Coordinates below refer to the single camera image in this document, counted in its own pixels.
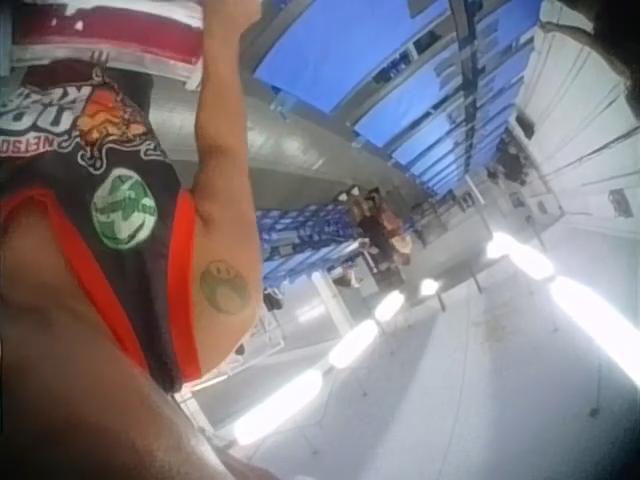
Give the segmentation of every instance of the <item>wall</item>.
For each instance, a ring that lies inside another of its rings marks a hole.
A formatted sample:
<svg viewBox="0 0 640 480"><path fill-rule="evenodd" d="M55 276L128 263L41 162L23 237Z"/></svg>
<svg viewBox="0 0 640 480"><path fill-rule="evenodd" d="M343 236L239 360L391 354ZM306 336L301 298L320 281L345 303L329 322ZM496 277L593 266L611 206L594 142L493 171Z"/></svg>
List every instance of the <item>wall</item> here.
<svg viewBox="0 0 640 480"><path fill-rule="evenodd" d="M544 238L563 274L634 318L636 242L566 225ZM430 302L390 327L295 428L238 453L285 480L607 478L637 426L636 388L602 359L591 418L598 348L509 262L480 282L483 295L466 282L446 313Z"/></svg>
<svg viewBox="0 0 640 480"><path fill-rule="evenodd" d="M545 3L542 18L590 28L556 2ZM527 141L515 122L514 131L555 190L570 224L640 238L640 136L590 155L636 128L624 93L622 80L590 50L538 32L518 102L536 133ZM612 189L624 189L633 218L616 216L608 199Z"/></svg>

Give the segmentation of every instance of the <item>tank top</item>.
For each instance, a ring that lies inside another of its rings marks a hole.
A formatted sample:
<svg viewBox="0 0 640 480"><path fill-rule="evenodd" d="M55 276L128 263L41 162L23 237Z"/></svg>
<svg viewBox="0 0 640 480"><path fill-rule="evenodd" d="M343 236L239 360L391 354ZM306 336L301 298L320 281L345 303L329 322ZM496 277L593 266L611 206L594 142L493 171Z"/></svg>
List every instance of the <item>tank top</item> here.
<svg viewBox="0 0 640 480"><path fill-rule="evenodd" d="M2 218L41 203L123 351L165 391L200 377L191 305L195 209L147 120L152 78L59 61L0 105Z"/></svg>

